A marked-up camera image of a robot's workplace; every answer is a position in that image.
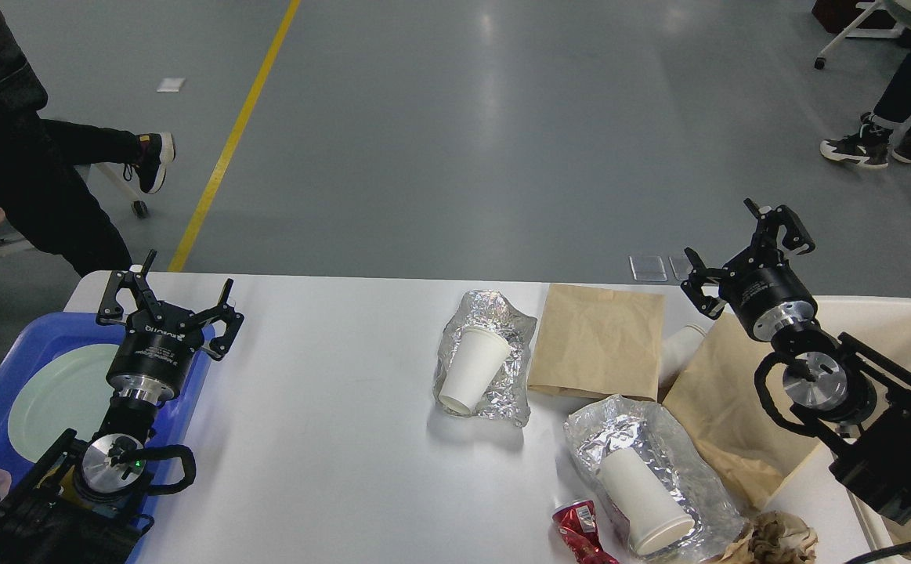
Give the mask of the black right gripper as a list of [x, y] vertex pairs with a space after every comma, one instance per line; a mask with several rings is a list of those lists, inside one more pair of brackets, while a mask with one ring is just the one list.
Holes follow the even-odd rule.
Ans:
[[[759, 206], [749, 197], [744, 204], [757, 224], [737, 255], [739, 272], [706, 267], [685, 248], [691, 271], [680, 287], [699, 314], [717, 320], [728, 303], [750, 338], [770, 342], [781, 329], [816, 318], [816, 300], [789, 265], [790, 257], [813, 252], [815, 242], [792, 208]], [[703, 293], [707, 285], [720, 286], [720, 298]]]

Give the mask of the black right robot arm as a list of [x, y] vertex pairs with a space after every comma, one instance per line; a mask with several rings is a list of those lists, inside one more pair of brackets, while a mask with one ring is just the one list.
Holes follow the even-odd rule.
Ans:
[[[692, 248], [685, 296], [710, 319], [726, 306], [746, 335], [772, 351], [754, 372], [761, 407], [775, 425], [820, 439], [829, 472], [881, 517], [911, 519], [911, 372], [848, 333], [821, 328], [818, 304], [789, 264], [815, 243], [792, 208], [745, 206], [751, 243], [710, 268]], [[859, 555], [870, 563], [911, 552], [911, 541]]]

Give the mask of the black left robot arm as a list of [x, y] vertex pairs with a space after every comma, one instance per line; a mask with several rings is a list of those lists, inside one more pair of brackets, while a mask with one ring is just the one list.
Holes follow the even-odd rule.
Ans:
[[90, 439], [65, 429], [0, 503], [0, 563], [125, 563], [154, 525], [148, 497], [193, 485], [197, 465], [184, 445], [152, 445], [154, 422], [177, 399], [195, 354], [220, 361], [244, 315], [227, 279], [215, 306], [194, 312], [158, 299], [148, 283], [157, 252], [115, 270], [95, 321], [125, 338], [107, 369], [112, 396]]

